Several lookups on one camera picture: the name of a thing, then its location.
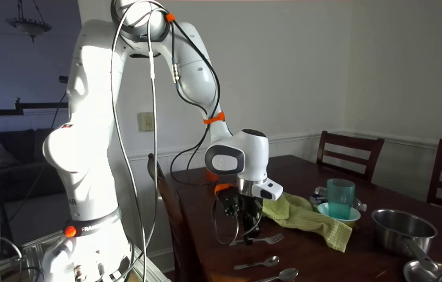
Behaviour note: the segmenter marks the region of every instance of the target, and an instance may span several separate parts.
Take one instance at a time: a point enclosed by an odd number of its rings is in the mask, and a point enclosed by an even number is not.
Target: spoon
[[[287,269],[284,269],[283,271],[281,271],[280,274],[278,274],[278,276],[263,279],[263,280],[258,280],[256,282],[270,282],[275,279],[279,279],[280,281],[290,281],[290,280],[296,278],[298,276],[298,274],[299,274],[299,271],[297,268],[287,268]]]
[[[268,259],[266,259],[263,262],[256,262],[253,264],[241,264],[240,266],[235,266],[235,269],[236,270],[244,269],[244,268],[249,268],[251,266],[266,266],[267,268],[270,268],[270,267],[278,264],[279,261],[280,261],[280,258],[277,257],[276,255],[274,255],[273,257],[269,257]]]

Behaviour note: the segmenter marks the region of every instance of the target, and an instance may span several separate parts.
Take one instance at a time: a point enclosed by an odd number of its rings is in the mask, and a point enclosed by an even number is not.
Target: cup
[[[328,215],[337,219],[350,219],[355,198],[355,184],[345,179],[327,180]]]

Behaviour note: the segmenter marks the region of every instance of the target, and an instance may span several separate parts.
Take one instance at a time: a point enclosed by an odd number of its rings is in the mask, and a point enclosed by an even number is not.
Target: white bowl
[[[339,219],[339,218],[335,218],[332,216],[328,215],[328,203],[321,203],[318,205],[318,207],[316,207],[316,209],[319,211],[319,213],[326,215],[328,217],[331,217],[335,220],[339,220],[342,223],[348,225],[349,227],[353,227],[355,226],[355,223],[357,222],[357,220],[360,219],[360,212],[355,210],[354,208],[351,208],[350,210],[350,219]]]

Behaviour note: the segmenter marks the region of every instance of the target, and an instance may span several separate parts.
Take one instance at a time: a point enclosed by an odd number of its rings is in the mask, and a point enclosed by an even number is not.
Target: saucepan
[[[438,266],[428,257],[431,243],[438,234],[428,221],[413,214],[380,209],[372,213],[377,241],[398,255],[416,257],[427,271],[437,271]]]

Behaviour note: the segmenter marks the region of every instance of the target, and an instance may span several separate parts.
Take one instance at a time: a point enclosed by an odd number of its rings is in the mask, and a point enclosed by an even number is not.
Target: dark wooden table
[[[210,218],[213,187],[174,183],[203,269],[212,282],[259,280],[277,275],[285,268],[299,269],[296,282],[404,281],[402,269],[410,258],[391,255],[373,241],[371,213],[379,208],[407,211],[433,223],[438,229],[438,236],[433,241],[429,255],[433,260],[442,262],[442,208],[340,172],[319,168],[314,163],[291,155],[272,157],[267,171],[268,176],[281,184],[285,192],[305,199],[309,198],[315,187],[325,187],[330,178],[351,180],[356,184],[357,197],[368,205],[368,210],[362,213],[357,223],[359,229],[353,231],[345,253],[328,248],[323,237],[318,234],[282,228],[267,218],[262,219],[260,237],[282,232],[285,239],[274,245],[257,242],[252,246],[226,246],[217,242],[213,232]],[[177,176],[181,179],[187,177],[185,172],[178,172]],[[196,183],[205,181],[205,168],[190,170],[188,179]],[[234,183],[235,177],[221,180]],[[224,240],[228,240],[230,234],[232,236],[234,224],[220,210],[217,216],[220,229],[226,229]],[[233,269],[234,265],[263,261],[271,255],[280,257],[280,262],[272,268],[260,266],[239,271]]]

